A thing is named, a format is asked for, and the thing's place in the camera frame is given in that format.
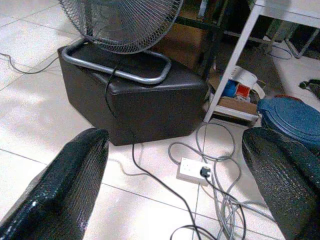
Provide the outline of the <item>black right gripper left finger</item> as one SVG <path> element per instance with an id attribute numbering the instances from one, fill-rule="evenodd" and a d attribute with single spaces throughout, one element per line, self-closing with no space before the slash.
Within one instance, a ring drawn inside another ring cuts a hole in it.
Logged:
<path id="1" fill-rule="evenodd" d="M 0 240 L 83 240 L 109 144 L 108 131 L 99 128 L 69 141 L 0 220 Z"/>

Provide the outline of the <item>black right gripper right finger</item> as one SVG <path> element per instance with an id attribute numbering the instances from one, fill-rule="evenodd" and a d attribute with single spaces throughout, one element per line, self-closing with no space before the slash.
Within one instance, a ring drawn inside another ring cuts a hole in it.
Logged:
<path id="1" fill-rule="evenodd" d="M 263 127 L 243 132 L 242 154 L 285 240 L 320 240 L 320 157 Z"/>

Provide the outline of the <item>grey metal floor fan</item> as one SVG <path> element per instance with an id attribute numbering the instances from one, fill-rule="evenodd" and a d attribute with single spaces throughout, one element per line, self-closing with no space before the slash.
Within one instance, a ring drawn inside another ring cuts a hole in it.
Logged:
<path id="1" fill-rule="evenodd" d="M 73 65 L 115 75 L 145 85 L 161 83 L 172 62 L 151 51 L 171 30 L 184 0 L 58 0 L 68 20 L 82 38 L 67 46 L 62 58 Z M 98 63 L 75 58 L 71 52 L 84 43 L 94 43 L 118 55 L 144 53 L 165 61 L 160 75 L 147 78 Z"/>

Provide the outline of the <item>blue plastic bucket lid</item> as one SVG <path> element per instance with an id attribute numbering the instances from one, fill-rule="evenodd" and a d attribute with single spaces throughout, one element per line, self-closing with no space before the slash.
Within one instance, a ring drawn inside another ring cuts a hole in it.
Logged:
<path id="1" fill-rule="evenodd" d="M 286 135 L 320 155 L 320 112 L 303 101 L 278 96 L 258 101 L 261 125 Z"/>

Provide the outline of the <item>brown cardboard box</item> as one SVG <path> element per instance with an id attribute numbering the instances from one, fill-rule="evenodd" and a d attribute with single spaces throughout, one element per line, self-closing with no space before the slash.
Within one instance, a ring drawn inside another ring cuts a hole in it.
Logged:
<path id="1" fill-rule="evenodd" d="M 240 111 L 243 113 L 257 115 L 257 105 L 256 104 L 237 100 L 235 98 L 222 96 L 220 98 L 220 100 L 218 101 L 218 105 L 225 107 L 225 108 Z"/>

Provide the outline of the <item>white power strip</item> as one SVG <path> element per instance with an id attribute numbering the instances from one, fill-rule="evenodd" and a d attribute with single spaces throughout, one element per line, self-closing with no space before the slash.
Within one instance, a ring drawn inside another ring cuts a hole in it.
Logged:
<path id="1" fill-rule="evenodd" d="M 210 167 L 211 175 L 212 175 L 212 170 L 213 170 L 212 164 L 182 157 L 177 169 L 176 178 L 178 180 L 186 181 L 189 183 L 207 186 L 208 185 L 207 180 L 200 175 L 200 169 L 203 166 Z"/>

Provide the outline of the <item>black office chair caster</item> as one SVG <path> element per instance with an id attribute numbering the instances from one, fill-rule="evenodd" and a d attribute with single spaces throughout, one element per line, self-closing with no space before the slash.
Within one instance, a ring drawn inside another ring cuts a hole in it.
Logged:
<path id="1" fill-rule="evenodd" d="M 310 90 L 312 92 L 320 91 L 320 79 L 310 79 L 309 81 L 302 81 L 298 85 L 301 89 Z"/>

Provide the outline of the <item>red small box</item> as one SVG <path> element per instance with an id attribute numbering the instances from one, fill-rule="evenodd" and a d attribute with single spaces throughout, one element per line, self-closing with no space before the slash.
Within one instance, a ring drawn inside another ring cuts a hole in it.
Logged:
<path id="1" fill-rule="evenodd" d="M 250 91 L 251 89 L 249 87 L 238 83 L 235 90 L 235 98 L 239 101 L 249 102 Z"/>

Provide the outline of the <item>blue round container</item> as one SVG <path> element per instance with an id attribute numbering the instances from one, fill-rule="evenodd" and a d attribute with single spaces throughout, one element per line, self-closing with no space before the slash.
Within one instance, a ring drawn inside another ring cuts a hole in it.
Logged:
<path id="1" fill-rule="evenodd" d="M 228 82 L 222 92 L 222 96 L 234 98 L 236 95 L 237 85 L 238 85 L 238 83 L 236 81 L 228 80 Z"/>

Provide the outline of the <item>white paper roll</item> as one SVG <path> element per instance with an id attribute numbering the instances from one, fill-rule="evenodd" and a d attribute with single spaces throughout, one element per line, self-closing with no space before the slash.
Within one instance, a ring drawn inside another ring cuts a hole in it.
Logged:
<path id="1" fill-rule="evenodd" d="M 258 77 L 238 65 L 234 67 L 230 80 L 245 86 L 250 91 L 255 91 L 260 99 L 263 99 L 266 96 L 264 90 L 258 84 Z"/>

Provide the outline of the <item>dark brown leather ottoman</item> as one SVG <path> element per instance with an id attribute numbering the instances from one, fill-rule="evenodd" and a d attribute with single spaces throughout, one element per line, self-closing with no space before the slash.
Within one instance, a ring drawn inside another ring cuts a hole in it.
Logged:
<path id="1" fill-rule="evenodd" d="M 177 61 L 153 85 L 59 62 L 68 101 L 115 146 L 187 136 L 202 121 L 208 85 Z"/>

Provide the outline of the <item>white metal shelf frame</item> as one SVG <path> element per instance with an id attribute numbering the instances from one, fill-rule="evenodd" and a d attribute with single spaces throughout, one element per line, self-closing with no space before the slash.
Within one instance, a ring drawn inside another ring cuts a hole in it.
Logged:
<path id="1" fill-rule="evenodd" d="M 320 0 L 252 0 L 249 6 L 251 12 L 228 61 L 217 90 L 209 102 L 208 110 L 203 120 L 205 123 L 210 122 L 214 113 L 236 117 L 248 122 L 257 121 L 258 116 L 256 114 L 224 107 L 219 105 L 218 102 L 259 16 L 320 29 Z"/>

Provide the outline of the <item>black metal table frame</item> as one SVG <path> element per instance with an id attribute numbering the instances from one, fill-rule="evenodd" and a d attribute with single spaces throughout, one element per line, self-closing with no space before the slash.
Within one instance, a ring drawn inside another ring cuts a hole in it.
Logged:
<path id="1" fill-rule="evenodd" d="M 172 58 L 207 80 L 235 0 L 184 0 L 166 39 Z"/>

